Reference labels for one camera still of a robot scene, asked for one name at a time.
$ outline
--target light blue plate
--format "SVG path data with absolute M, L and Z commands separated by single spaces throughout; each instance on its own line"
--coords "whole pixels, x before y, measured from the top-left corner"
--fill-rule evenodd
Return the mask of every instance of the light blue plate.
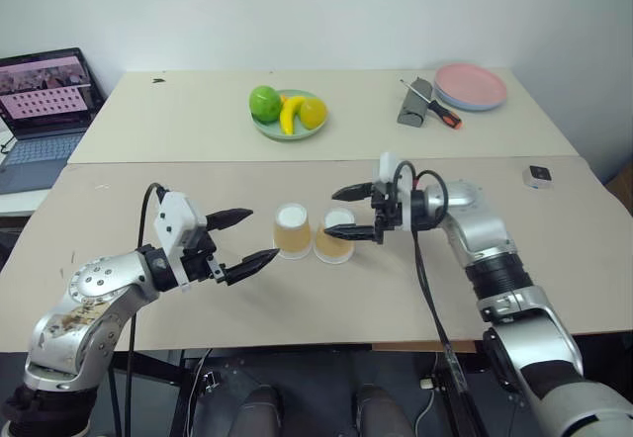
M 498 103 L 498 104 L 488 104 L 488 105 L 468 104 L 468 103 L 464 103 L 463 101 L 459 101 L 455 98 L 450 97 L 448 94 L 442 91 L 441 88 L 437 86 L 437 84 L 435 84 L 434 88 L 435 88 L 435 94 L 437 95 L 439 99 L 441 99 L 447 104 L 450 104 L 454 108 L 461 109 L 463 111 L 489 111 L 490 109 L 494 109 L 500 106 L 501 104 L 503 104 L 503 102 Z
M 301 91 L 299 89 L 278 89 L 277 92 L 279 94 L 283 94 L 287 98 L 290 98 L 292 96 L 306 96 L 307 98 L 317 97 L 313 93 L 309 93 L 308 91 Z M 299 116 L 295 116 L 295 133 L 293 133 L 292 135 L 287 135 L 281 131 L 279 121 L 275 121 L 274 123 L 270 124 L 264 124 L 261 121 L 253 118 L 253 123 L 261 133 L 270 138 L 274 138 L 275 140 L 301 140 L 302 138 L 310 137 L 311 135 L 314 135 L 315 133 L 320 131 L 322 127 L 325 126 L 325 123 L 327 123 L 327 118 L 325 118 L 325 121 L 323 121 L 323 124 L 321 124 L 319 127 L 308 130 L 304 128 L 304 125 L 301 124 L 301 121 L 299 121 Z

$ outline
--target laptop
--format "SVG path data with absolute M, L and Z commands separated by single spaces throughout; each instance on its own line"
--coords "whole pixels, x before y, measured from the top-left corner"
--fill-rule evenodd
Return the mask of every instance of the laptop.
M 0 117 L 16 139 L 0 194 L 52 187 L 103 103 L 79 48 L 0 59 Z

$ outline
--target wire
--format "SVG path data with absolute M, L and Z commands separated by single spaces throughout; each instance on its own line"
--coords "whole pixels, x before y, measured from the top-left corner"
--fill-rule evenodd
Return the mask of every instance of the wire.
M 147 190 L 145 190 L 145 194 L 142 197 L 142 205 L 140 206 L 140 222 L 138 225 L 138 240 L 136 242 L 136 247 L 139 248 L 142 246 L 142 237 L 145 231 L 145 216 L 147 214 L 147 203 L 149 203 L 149 197 L 151 196 L 151 192 L 154 190 L 164 190 L 163 187 L 158 183 L 151 183 Z M 125 408 L 125 419 L 126 419 L 126 429 L 125 436 L 131 437 L 132 435 L 132 366 L 134 361 L 135 354 L 135 338 L 136 338 L 136 314 L 132 315 L 132 320 L 130 322 L 130 344 L 128 346 L 128 368 L 126 369 L 126 408 Z
M 400 180 L 400 173 L 405 167 L 408 167 L 408 169 L 411 171 L 411 177 L 415 177 L 415 167 L 411 162 L 409 162 L 408 160 L 403 160 L 398 164 L 398 166 L 396 167 L 396 171 L 394 172 L 394 179 L 392 181 L 391 190 L 389 192 L 389 199 L 390 201 L 392 201 L 394 209 L 398 207 L 398 201 L 396 201 L 396 198 L 398 197 L 398 180 Z
M 437 361 L 438 361 L 438 359 L 439 359 L 439 353 L 435 352 L 435 359 L 433 360 L 433 366 L 432 366 L 431 372 L 430 372 L 431 377 L 434 375 L 435 369 L 437 368 Z M 419 416 L 415 420 L 415 425 L 413 427 L 413 429 L 415 429 L 415 437 L 418 437 L 418 435 L 417 435 L 417 426 L 419 425 L 419 422 L 428 413 L 428 411 L 431 410 L 431 407 L 433 406 L 433 402 L 434 401 L 435 401 L 435 388 L 433 388 L 431 390 L 431 397 L 428 399 L 428 403 L 426 404 L 424 409 L 420 412 Z
M 507 426 L 507 437 L 510 437 L 512 435 L 512 428 L 514 427 L 514 417 L 516 417 L 516 410 L 518 408 L 518 400 L 519 397 L 516 398 L 516 401 L 514 402 L 514 407 L 512 409 L 512 415 L 510 416 L 510 423 Z
M 435 390 L 431 390 L 431 397 L 428 399 L 428 404 L 424 407 L 422 412 L 419 414 L 419 416 L 415 420 L 415 425 L 413 426 L 413 428 L 415 429 L 415 437 L 418 437 L 417 426 L 419 425 L 420 420 L 422 420 L 422 417 L 424 417 L 428 413 L 428 411 L 431 410 L 431 407 L 433 406 L 434 401 L 435 401 Z
M 112 402 L 112 414 L 115 421 L 115 435 L 121 437 L 121 412 L 119 411 L 119 397 L 117 395 L 117 381 L 112 363 L 108 367 L 108 383 L 110 384 L 110 401 Z
M 11 140 L 13 140 L 14 138 L 16 137 L 14 135 L 11 135 L 11 138 L 9 140 L 0 144 L 0 153 L 3 153 L 6 155 L 7 153 L 11 151 L 11 150 L 6 150 L 6 148 L 7 148 L 7 145 L 9 145 L 9 143 L 11 143 Z
M 430 175 L 431 177 L 434 177 L 435 180 L 437 180 L 437 183 L 439 183 L 439 187 L 442 189 L 442 196 L 444 197 L 442 209 L 440 210 L 439 215 L 435 219 L 435 223 L 431 227 L 431 228 L 434 228 L 434 227 L 438 227 L 439 224 L 444 221 L 444 218 L 446 218 L 446 214 L 448 213 L 448 188 L 446 187 L 446 182 L 444 182 L 444 179 L 440 177 L 439 174 L 437 172 L 434 172 L 433 170 L 422 170 L 421 172 L 419 172 L 415 176 L 415 186 L 417 186 L 417 182 L 424 175 Z
M 198 378 L 200 378 L 200 372 L 202 371 L 202 366 L 205 363 L 205 360 L 207 359 L 207 357 L 209 356 L 209 354 L 211 353 L 212 350 L 213 350 L 213 348 L 209 348 L 207 350 L 207 353 L 205 353 L 205 355 L 202 358 L 200 358 L 200 361 L 196 365 L 196 368 L 198 368 L 198 371 L 196 372 L 196 378 L 194 378 L 194 382 L 193 382 L 193 384 L 191 386 L 191 393 L 189 394 L 189 400 L 187 401 L 187 417 L 185 419 L 185 432 L 186 432 L 187 437 L 191 437 L 193 435 L 193 433 L 191 432 L 191 427 L 193 426 L 193 422 L 191 422 L 191 424 L 190 424 L 190 420 L 191 420 L 191 399 L 193 399 L 194 393 L 196 392 L 196 387 L 197 387 L 197 384 L 198 384 Z
M 438 226 L 446 217 L 446 213 L 448 211 L 448 189 L 446 188 L 446 183 L 436 172 L 432 170 L 423 170 L 418 175 L 415 175 L 415 180 L 419 181 L 419 179 L 424 175 L 430 175 L 434 177 L 440 185 L 442 189 L 443 204 L 442 209 L 435 219 L 435 222 L 431 225 L 431 228 Z M 426 268 L 424 267 L 424 260 L 422 259 L 422 252 L 419 247 L 419 241 L 417 237 L 417 231 L 411 232 L 413 236 L 413 248 L 415 255 L 415 272 L 417 274 L 417 280 L 419 281 L 420 288 L 422 289 L 422 294 L 426 300 L 426 304 L 431 312 L 433 317 L 433 321 L 435 323 L 435 328 L 437 330 L 437 334 L 439 336 L 440 341 L 442 342 L 442 346 L 444 348 L 444 356 L 446 358 L 446 363 L 448 366 L 448 370 L 450 372 L 450 376 L 455 384 L 457 394 L 460 397 L 462 403 L 465 406 L 465 410 L 467 411 L 468 416 L 470 417 L 471 423 L 474 425 L 474 430 L 478 435 L 486 436 L 488 432 L 486 430 L 486 426 L 477 411 L 477 407 L 475 406 L 475 401 L 470 393 L 468 388 L 468 383 L 466 382 L 466 378 L 464 377 L 464 372 L 462 371 L 459 361 L 457 359 L 457 355 L 453 350 L 453 346 L 448 339 L 448 335 L 446 330 L 444 329 L 444 325 L 437 314 L 437 309 L 435 308 L 435 302 L 433 301 L 433 295 L 431 293 L 428 278 L 426 277 Z

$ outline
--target plastic cup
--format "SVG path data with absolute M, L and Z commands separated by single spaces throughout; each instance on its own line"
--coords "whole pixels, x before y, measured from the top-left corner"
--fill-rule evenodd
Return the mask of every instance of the plastic cup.
M 306 257 L 312 248 L 308 210 L 298 203 L 279 207 L 275 213 L 273 240 L 284 259 Z
M 327 264 L 342 264 L 354 254 L 354 241 L 325 234 L 325 229 L 337 224 L 355 222 L 354 214 L 345 208 L 332 208 L 323 217 L 315 236 L 315 254 Z

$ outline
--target white wall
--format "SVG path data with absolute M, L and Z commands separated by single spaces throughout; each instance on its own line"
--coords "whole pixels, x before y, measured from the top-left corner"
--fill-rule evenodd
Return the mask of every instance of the white wall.
M 633 147 L 633 0 L 0 0 L 0 56 L 124 71 L 509 66 L 606 178 Z

